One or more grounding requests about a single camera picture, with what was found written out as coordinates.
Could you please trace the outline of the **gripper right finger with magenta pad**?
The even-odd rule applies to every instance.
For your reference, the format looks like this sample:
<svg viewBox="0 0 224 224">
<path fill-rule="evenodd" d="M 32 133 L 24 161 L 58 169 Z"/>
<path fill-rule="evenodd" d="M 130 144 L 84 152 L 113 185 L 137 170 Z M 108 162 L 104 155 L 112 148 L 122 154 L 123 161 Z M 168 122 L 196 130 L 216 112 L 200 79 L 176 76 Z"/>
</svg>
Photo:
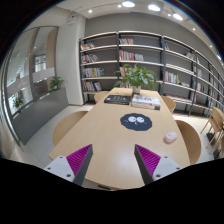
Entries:
<svg viewBox="0 0 224 224">
<path fill-rule="evenodd" d="M 140 145 L 135 145 L 134 155 L 145 185 L 182 169 L 172 158 L 159 156 Z"/>
</svg>

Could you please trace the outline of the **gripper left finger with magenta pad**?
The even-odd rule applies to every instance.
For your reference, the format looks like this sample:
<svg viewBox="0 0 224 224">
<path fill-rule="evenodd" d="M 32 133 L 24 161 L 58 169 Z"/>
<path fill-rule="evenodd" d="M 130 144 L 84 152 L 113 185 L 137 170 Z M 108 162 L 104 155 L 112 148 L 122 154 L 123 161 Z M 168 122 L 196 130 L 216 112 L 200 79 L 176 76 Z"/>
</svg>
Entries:
<svg viewBox="0 0 224 224">
<path fill-rule="evenodd" d="M 81 186 L 92 155 L 92 145 L 87 145 L 68 156 L 59 155 L 44 170 Z"/>
</svg>

